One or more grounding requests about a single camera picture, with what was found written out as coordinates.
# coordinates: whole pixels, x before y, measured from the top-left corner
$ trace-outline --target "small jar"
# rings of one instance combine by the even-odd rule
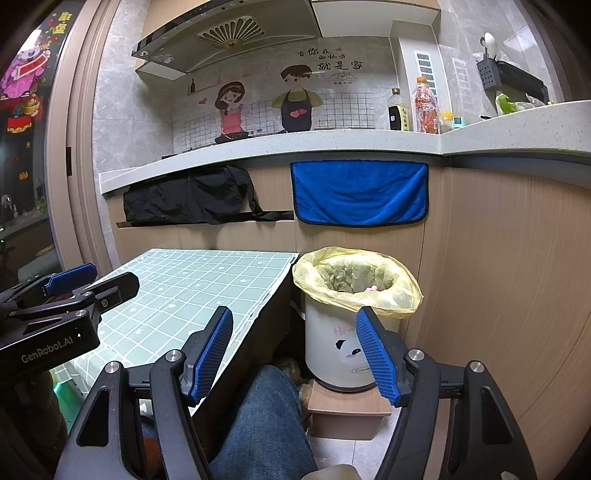
[[[451,132],[453,130],[453,113],[441,112],[439,116],[441,117],[441,128],[439,131],[442,134]]]

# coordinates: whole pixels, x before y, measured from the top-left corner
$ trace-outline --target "blue gripper pad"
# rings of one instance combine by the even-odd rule
[[[216,329],[207,341],[207,345],[195,365],[194,384],[190,395],[196,404],[202,398],[207,397],[212,389],[220,363],[222,363],[222,358],[230,343],[233,327],[232,312],[225,307],[222,318],[217,323]]]
[[[400,400],[400,392],[396,386],[396,370],[394,364],[390,360],[384,344],[363,309],[357,312],[355,330],[380,395],[387,398],[390,405],[397,405]]]
[[[87,263],[50,277],[45,284],[45,291],[51,297],[63,295],[96,280],[96,267]]]

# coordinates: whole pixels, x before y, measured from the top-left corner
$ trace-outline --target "exhaust fan vent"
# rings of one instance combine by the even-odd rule
[[[245,43],[268,35],[264,27],[251,15],[234,18],[195,35],[208,45],[221,50],[234,50]]]

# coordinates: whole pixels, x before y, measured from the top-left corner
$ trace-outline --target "panda sticker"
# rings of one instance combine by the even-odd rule
[[[361,369],[354,368],[351,370],[353,373],[362,373],[369,368],[368,361],[365,358],[363,350],[361,350],[361,344],[357,337],[346,340],[337,340],[335,345],[339,351],[339,361],[342,364],[350,367],[367,367]]]

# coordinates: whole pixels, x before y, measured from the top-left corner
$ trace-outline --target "plastic bottle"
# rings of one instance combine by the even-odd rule
[[[403,101],[399,88],[392,89],[392,96],[388,99],[388,115],[390,130],[410,131],[408,105]]]
[[[437,101],[431,93],[425,77],[417,77],[417,88],[413,93],[414,107],[417,111],[417,131],[438,134],[439,114]]]

